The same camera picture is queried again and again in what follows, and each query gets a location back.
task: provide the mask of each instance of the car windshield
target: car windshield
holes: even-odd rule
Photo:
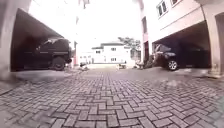
[[[159,44],[155,49],[155,52],[168,52],[168,51],[171,51],[171,48],[163,44]]]

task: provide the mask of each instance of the tire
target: tire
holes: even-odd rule
[[[170,71],[176,71],[178,69],[178,63],[176,60],[169,60],[167,62],[167,68],[170,70]]]
[[[65,69],[65,60],[61,57],[54,58],[52,61],[52,68],[56,71],[63,71]]]

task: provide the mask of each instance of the roof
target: roof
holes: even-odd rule
[[[93,47],[92,49],[103,49],[103,47]]]
[[[124,43],[122,43],[120,41],[113,41],[113,42],[101,44],[101,46],[123,46],[123,45],[124,45]]]
[[[92,49],[103,49],[104,46],[124,46],[125,44],[120,41],[114,41],[109,43],[102,43],[100,47],[93,47]]]
[[[131,47],[129,47],[129,46],[125,46],[125,47],[124,47],[124,49],[130,49],[130,48],[131,48]]]

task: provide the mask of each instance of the white building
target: white building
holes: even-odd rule
[[[139,3],[145,52],[152,54],[155,43],[167,40],[194,43],[210,51],[210,73],[224,74],[224,0],[139,0]]]
[[[86,63],[86,64],[93,63],[93,52],[80,53],[78,56],[78,64],[80,63]]]
[[[102,43],[100,47],[94,47],[93,63],[128,63],[131,61],[131,49],[123,43]]]

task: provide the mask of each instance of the ground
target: ground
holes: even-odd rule
[[[224,128],[224,84],[158,69],[97,69],[26,83],[0,96],[0,110],[10,128]]]

